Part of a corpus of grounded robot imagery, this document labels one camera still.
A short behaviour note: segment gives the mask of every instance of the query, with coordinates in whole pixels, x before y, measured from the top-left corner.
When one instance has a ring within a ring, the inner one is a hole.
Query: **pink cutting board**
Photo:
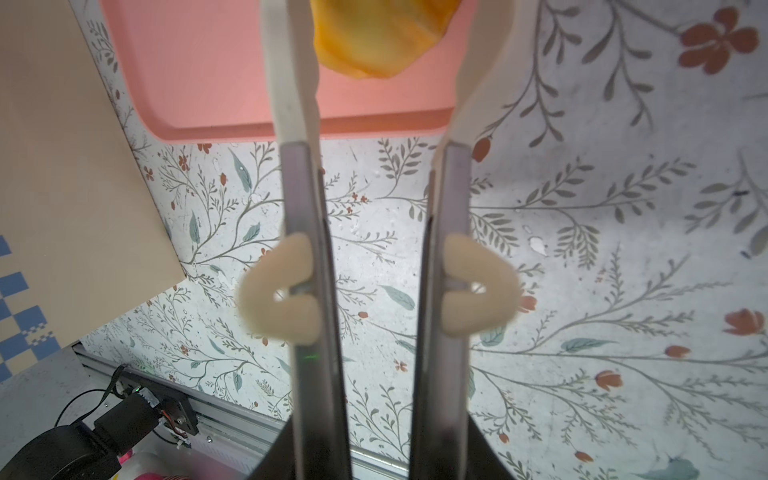
[[[324,138],[434,134],[455,105],[454,79],[477,0],[403,73],[355,80],[320,67]],[[128,93],[167,143],[272,140],[257,0],[101,0]]]

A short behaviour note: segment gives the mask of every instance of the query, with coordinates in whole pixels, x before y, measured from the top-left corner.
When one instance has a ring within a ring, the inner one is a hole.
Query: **cable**
[[[107,399],[107,397],[109,396],[109,394],[110,394],[110,393],[114,393],[114,395],[115,395],[115,396],[117,396],[117,397],[122,397],[122,395],[120,395],[120,394],[118,393],[118,391],[116,390],[116,388],[115,388],[114,386],[118,384],[118,380],[120,379],[120,374],[122,374],[123,370],[125,370],[125,367],[127,367],[127,365],[120,365],[119,367],[117,367],[117,368],[114,370],[114,372],[112,373],[112,378],[111,378],[111,379],[110,379],[110,381],[109,381],[109,386],[108,386],[108,387],[107,387],[107,389],[104,391],[104,395],[102,395],[102,396],[101,396],[101,400],[99,400],[99,401],[98,401],[98,403],[96,404],[96,406],[95,406],[95,407],[94,407],[94,408],[93,408],[93,409],[92,409],[90,412],[88,412],[88,413],[84,413],[83,415],[80,415],[80,416],[78,417],[78,419],[77,419],[77,420],[75,420],[74,422],[72,422],[73,424],[75,424],[75,423],[77,423],[77,422],[82,422],[82,421],[83,421],[83,420],[85,420],[85,419],[86,419],[86,418],[87,418],[87,417],[88,417],[88,416],[89,416],[91,413],[95,412],[95,411],[96,411],[96,409],[98,409],[98,406],[99,406],[99,405],[101,405],[102,403],[104,403],[104,400],[106,400],[106,399]]]
[[[53,425],[54,428],[58,427],[58,423],[61,421],[61,417],[64,415],[64,412],[67,410],[67,408],[69,408],[69,406],[75,400],[79,399],[80,397],[82,397],[86,393],[104,392],[104,395],[101,396],[101,400],[99,400],[99,403],[97,403],[96,406],[90,412],[88,412],[88,413],[86,413],[84,415],[80,415],[77,420],[72,422],[73,424],[77,423],[77,422],[81,422],[83,419],[88,417],[91,413],[95,412],[96,409],[98,409],[98,406],[101,405],[104,402],[104,400],[107,399],[107,397],[109,396],[110,393],[112,393],[113,395],[117,396],[120,399],[124,399],[125,396],[123,396],[123,395],[118,393],[118,390],[115,388],[115,385],[117,385],[118,379],[120,378],[120,374],[122,374],[123,370],[125,370],[125,367],[127,367],[127,365],[120,365],[119,367],[117,367],[114,370],[114,372],[112,373],[112,378],[110,379],[110,382],[109,382],[109,386],[106,389],[87,390],[87,391],[85,391],[85,392],[75,396],[72,400],[70,400],[69,403],[64,407],[64,409],[62,409],[61,413],[58,414],[58,418],[56,419],[56,423]]]
[[[161,410],[161,412],[163,413],[165,419],[168,421],[170,429],[173,430],[176,435],[179,435],[181,438],[185,439],[187,434],[176,428],[176,425],[174,425],[174,420],[170,417],[170,415],[167,414],[165,410]]]
[[[166,442],[166,443],[170,443],[171,445],[176,445],[176,442],[172,442],[171,440],[168,440],[168,439],[166,439],[166,438],[163,438],[163,436],[162,436],[162,435],[160,435],[159,433],[157,433],[156,431],[152,430],[152,433],[154,433],[154,434],[155,434],[155,436],[157,436],[157,437],[158,437],[160,440],[162,440],[163,442]]]
[[[86,391],[84,391],[83,393],[81,393],[80,395],[78,395],[78,396],[75,396],[75,397],[74,397],[72,400],[70,400],[70,401],[69,401],[69,403],[68,403],[68,404],[67,404],[67,405],[66,405],[66,406],[65,406],[65,407],[64,407],[64,408],[61,410],[61,413],[59,413],[59,414],[58,414],[58,418],[56,419],[56,423],[53,425],[53,428],[56,428],[56,427],[58,427],[58,423],[61,421],[61,417],[64,415],[64,412],[66,412],[66,411],[67,411],[67,409],[69,408],[69,406],[70,406],[70,405],[72,405],[72,403],[73,403],[75,400],[79,399],[80,397],[82,397],[82,396],[83,396],[83,395],[85,395],[86,393],[91,393],[91,392],[106,392],[106,391],[107,391],[106,389],[92,389],[92,390],[86,390]]]

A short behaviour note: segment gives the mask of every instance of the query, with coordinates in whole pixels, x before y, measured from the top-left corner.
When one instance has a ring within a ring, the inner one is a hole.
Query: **blue checkered pattern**
[[[10,254],[11,249],[8,242],[0,235],[0,257]],[[52,332],[35,336],[33,339],[29,338],[48,325],[48,321],[39,306],[33,306],[16,313],[8,308],[8,304],[5,302],[6,297],[28,289],[29,285],[27,285],[21,272],[0,277],[0,321],[12,316],[20,330],[20,333],[0,340],[0,382],[12,376],[7,365],[7,361],[10,359],[31,350],[37,360],[42,360],[61,349]]]

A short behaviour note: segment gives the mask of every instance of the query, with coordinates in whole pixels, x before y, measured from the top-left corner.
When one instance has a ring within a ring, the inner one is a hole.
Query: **black cable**
[[[90,412],[87,412],[87,413],[84,413],[83,415],[80,415],[80,416],[78,417],[78,419],[77,419],[77,420],[75,420],[74,422],[72,422],[73,424],[75,424],[75,423],[77,423],[77,422],[82,422],[82,421],[83,421],[83,420],[85,420],[85,419],[86,419],[86,418],[87,418],[87,417],[88,417],[88,416],[89,416],[91,413],[95,412],[95,411],[98,409],[99,405],[101,405],[102,403],[104,403],[104,400],[106,400],[106,399],[107,399],[107,397],[109,396],[109,394],[110,394],[110,393],[113,393],[113,394],[114,394],[115,396],[117,396],[117,397],[122,397],[122,395],[120,395],[120,394],[118,393],[117,389],[116,389],[114,386],[116,386],[116,385],[118,384],[118,380],[120,379],[120,375],[122,374],[123,370],[125,370],[125,367],[127,367],[127,365],[120,365],[119,367],[117,367],[117,368],[114,370],[114,372],[112,373],[112,378],[111,378],[111,380],[109,381],[109,386],[108,386],[108,387],[107,387],[107,389],[104,391],[104,395],[102,395],[102,396],[101,396],[101,400],[99,400],[99,402],[96,404],[96,406],[95,406],[95,407],[94,407],[94,408],[93,408],[93,409],[92,409]]]
[[[158,437],[160,440],[162,440],[163,442],[166,442],[166,443],[170,443],[171,445],[176,445],[176,442],[172,442],[171,440],[168,440],[168,439],[165,439],[165,438],[163,438],[163,436],[162,436],[162,435],[160,435],[159,433],[155,432],[154,430],[152,430],[152,433],[154,433],[154,434],[155,434],[155,436],[157,436],[157,437]]]
[[[56,423],[53,425],[53,426],[54,426],[54,428],[58,427],[58,423],[61,421],[61,417],[64,415],[64,412],[67,410],[67,408],[68,408],[68,407],[69,407],[69,406],[70,406],[70,405],[71,405],[71,404],[72,404],[72,403],[73,403],[75,400],[79,399],[80,397],[82,397],[82,396],[83,396],[83,395],[85,395],[86,393],[91,393],[91,392],[104,392],[104,395],[101,397],[101,400],[99,400],[99,403],[97,403],[97,404],[96,404],[96,406],[95,406],[95,407],[94,407],[94,408],[93,408],[93,409],[92,409],[90,412],[88,412],[88,413],[86,413],[86,414],[84,414],[84,415],[80,415],[80,416],[78,417],[78,419],[77,419],[77,420],[75,420],[75,421],[74,421],[74,422],[72,422],[72,423],[81,422],[83,419],[85,419],[86,417],[88,417],[88,416],[89,416],[91,413],[95,412],[95,411],[96,411],[96,409],[98,409],[98,406],[99,406],[99,405],[101,405],[101,404],[104,402],[104,400],[106,400],[106,399],[107,399],[107,397],[109,396],[109,394],[110,394],[110,393],[111,393],[111,394],[113,394],[113,395],[115,395],[115,396],[117,396],[117,397],[118,397],[118,398],[120,398],[120,399],[124,399],[124,398],[125,398],[125,396],[123,396],[123,395],[121,395],[120,393],[118,393],[118,390],[115,388],[115,386],[117,385],[117,383],[118,383],[118,380],[120,379],[120,374],[122,374],[123,370],[125,370],[125,367],[127,367],[127,365],[120,365],[119,367],[117,367],[117,368],[114,370],[114,372],[112,373],[112,378],[110,379],[110,382],[109,382],[109,386],[108,386],[106,389],[92,389],[92,390],[87,390],[87,391],[85,391],[85,392],[83,392],[83,393],[81,393],[81,394],[79,394],[79,395],[75,396],[75,397],[74,397],[72,400],[70,400],[70,401],[69,401],[69,403],[68,403],[68,404],[67,404],[67,405],[64,407],[64,409],[62,409],[61,413],[59,413],[59,414],[58,414],[58,418],[56,419]]]
[[[66,411],[67,411],[67,409],[69,408],[69,406],[70,406],[70,405],[72,405],[72,403],[73,403],[75,400],[79,399],[80,397],[82,397],[82,396],[83,396],[83,395],[85,395],[86,393],[91,393],[91,392],[106,392],[106,391],[107,391],[106,389],[92,389],[92,390],[86,390],[86,391],[84,391],[83,393],[81,393],[80,395],[78,395],[78,396],[74,397],[74,398],[73,398],[72,400],[70,400],[70,401],[69,401],[69,403],[68,403],[68,404],[67,404],[67,405],[66,405],[66,406],[65,406],[65,407],[64,407],[64,408],[61,410],[61,413],[59,413],[59,414],[58,414],[58,418],[56,419],[56,423],[53,425],[53,428],[56,428],[56,427],[58,427],[58,423],[61,421],[61,417],[64,415],[64,412],[66,412]]]

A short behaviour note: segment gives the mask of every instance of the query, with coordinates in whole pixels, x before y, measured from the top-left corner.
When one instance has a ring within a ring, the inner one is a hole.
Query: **water droplet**
[[[235,290],[235,282],[230,283],[229,279],[227,279],[227,276],[224,275],[224,272],[218,272],[219,282],[229,288],[230,290]]]
[[[547,246],[544,245],[544,241],[541,239],[541,237],[529,238],[528,245],[530,245],[531,249],[539,255],[542,255],[543,257],[549,257],[549,255],[547,255]]]

